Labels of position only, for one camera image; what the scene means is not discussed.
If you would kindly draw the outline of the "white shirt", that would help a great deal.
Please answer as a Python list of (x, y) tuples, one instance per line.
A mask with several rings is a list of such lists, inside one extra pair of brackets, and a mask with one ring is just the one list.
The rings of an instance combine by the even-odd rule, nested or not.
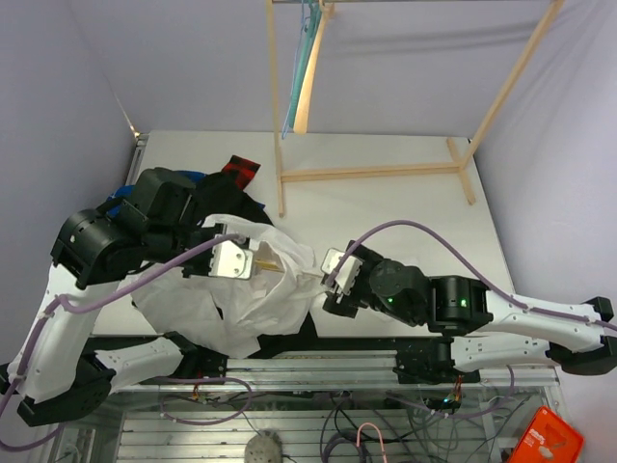
[(230, 227), (259, 243), (256, 257), (279, 271), (258, 269), (249, 280), (184, 278), (174, 268), (130, 293), (152, 328), (178, 332), (190, 342), (242, 359), (260, 350), (261, 335), (300, 331), (313, 299), (322, 293), (315, 253), (271, 225), (213, 214), (207, 226)]

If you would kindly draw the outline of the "yellow plastic hanger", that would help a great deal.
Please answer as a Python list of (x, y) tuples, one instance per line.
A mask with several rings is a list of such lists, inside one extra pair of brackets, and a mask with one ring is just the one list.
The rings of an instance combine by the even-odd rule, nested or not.
[(282, 273), (283, 269), (279, 267), (275, 262), (257, 259), (255, 266), (260, 270)]

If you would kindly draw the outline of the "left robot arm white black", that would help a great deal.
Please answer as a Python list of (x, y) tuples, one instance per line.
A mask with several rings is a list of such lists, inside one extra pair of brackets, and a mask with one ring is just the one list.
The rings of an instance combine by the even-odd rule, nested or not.
[(127, 385), (158, 377), (185, 383), (198, 347), (176, 332), (112, 349), (90, 338), (101, 310), (174, 268), (209, 273), (222, 230), (207, 228), (207, 176), (153, 168), (123, 194), (71, 215), (54, 242), (36, 320), (15, 358), (1, 367), (1, 394), (20, 397), (29, 426), (72, 422)]

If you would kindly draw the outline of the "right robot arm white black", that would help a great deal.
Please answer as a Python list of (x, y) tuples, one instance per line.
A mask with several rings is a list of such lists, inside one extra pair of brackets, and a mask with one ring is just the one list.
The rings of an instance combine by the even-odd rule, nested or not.
[(351, 256), (331, 248), (321, 271), (328, 284), (323, 309), (349, 318), (369, 309), (434, 334), (420, 363), (431, 381), (482, 368), (559, 366), (572, 375), (604, 375), (616, 367), (608, 299), (554, 303), (505, 293), (480, 280), (426, 276), (413, 265), (361, 246)]

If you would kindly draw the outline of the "blue plaid shirt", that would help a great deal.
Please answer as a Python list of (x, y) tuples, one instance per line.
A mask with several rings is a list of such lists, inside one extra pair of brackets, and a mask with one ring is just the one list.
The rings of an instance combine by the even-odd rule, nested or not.
[[(193, 183), (197, 183), (206, 177), (206, 173), (198, 172), (198, 171), (178, 171), (184, 177), (190, 179)], [(134, 184), (127, 184), (120, 188), (118, 188), (114, 193), (108, 196), (108, 201), (113, 201), (115, 198), (125, 198), (130, 195), (134, 188)], [(107, 215), (109, 217), (115, 217), (120, 210), (118, 205), (112, 207), (109, 211), (107, 211)]]

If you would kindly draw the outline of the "light wooden hanger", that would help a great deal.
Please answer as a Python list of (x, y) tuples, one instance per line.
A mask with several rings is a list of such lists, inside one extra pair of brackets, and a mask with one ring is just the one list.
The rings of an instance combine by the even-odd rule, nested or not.
[(308, 132), (309, 109), (315, 80), (319, 52), (325, 35), (327, 23), (334, 13), (334, 5), (326, 1), (317, 2), (317, 13), (313, 32), (308, 37), (309, 54), (303, 67), (302, 87), (299, 93), (293, 131), (296, 134)]

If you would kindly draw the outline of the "teal plastic hanger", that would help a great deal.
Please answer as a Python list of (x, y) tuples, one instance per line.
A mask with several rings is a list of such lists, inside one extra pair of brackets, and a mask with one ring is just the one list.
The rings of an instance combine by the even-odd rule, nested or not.
[(313, 48), (317, 27), (321, 21), (321, 15), (322, 13), (320, 12), (320, 7), (317, 1), (301, 2), (301, 29), (298, 45), (294, 55), (294, 70), (292, 74), (289, 104), (282, 125), (281, 137), (283, 140), (294, 128), (298, 105), (300, 102), (300, 94), (309, 63), (309, 55)]

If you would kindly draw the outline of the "red black plaid garment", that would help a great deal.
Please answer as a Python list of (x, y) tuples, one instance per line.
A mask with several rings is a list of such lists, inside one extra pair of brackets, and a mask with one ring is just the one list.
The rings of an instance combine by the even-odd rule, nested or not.
[(241, 156), (233, 155), (221, 172), (231, 177), (238, 188), (244, 190), (255, 178), (261, 165)]

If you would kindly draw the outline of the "grey perforated shoe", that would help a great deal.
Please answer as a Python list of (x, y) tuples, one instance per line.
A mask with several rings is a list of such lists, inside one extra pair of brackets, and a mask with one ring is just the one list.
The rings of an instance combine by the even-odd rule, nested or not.
[(272, 430), (257, 433), (245, 446), (245, 463), (282, 463), (282, 440)]

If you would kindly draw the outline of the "orange box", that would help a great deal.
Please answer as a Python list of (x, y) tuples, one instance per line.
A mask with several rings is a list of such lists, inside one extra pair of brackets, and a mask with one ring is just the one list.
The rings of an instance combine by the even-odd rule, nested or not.
[(584, 437), (547, 406), (540, 407), (517, 443), (508, 462), (575, 463)]

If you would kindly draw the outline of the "aluminium frame rail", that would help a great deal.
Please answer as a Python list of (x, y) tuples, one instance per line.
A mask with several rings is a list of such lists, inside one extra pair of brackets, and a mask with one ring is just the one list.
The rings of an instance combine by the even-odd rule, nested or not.
[(228, 360), (221, 377), (174, 379), (168, 374), (179, 366), (182, 356), (175, 348), (165, 350), (143, 344), (116, 351), (94, 351), (79, 360), (75, 383), (100, 377), (118, 391), (146, 387), (170, 389), (208, 384), (219, 390), (245, 388), (257, 391), (403, 391), (416, 385), (400, 384), (392, 371), (390, 351), (284, 352), (272, 359)]

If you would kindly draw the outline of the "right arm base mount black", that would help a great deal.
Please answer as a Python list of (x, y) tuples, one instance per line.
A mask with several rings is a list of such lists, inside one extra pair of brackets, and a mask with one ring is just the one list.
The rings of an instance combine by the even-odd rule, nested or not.
[(438, 385), (454, 383), (479, 383), (480, 373), (461, 372), (455, 367), (452, 355), (453, 338), (411, 338), (398, 340), (394, 350), (395, 366), (392, 371), (400, 384)]

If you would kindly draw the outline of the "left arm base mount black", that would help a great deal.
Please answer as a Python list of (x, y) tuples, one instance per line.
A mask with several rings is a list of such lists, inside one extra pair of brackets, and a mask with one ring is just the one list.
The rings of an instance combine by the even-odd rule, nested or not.
[(221, 377), (227, 371), (228, 356), (199, 347), (183, 355), (179, 366), (168, 374), (174, 379)]

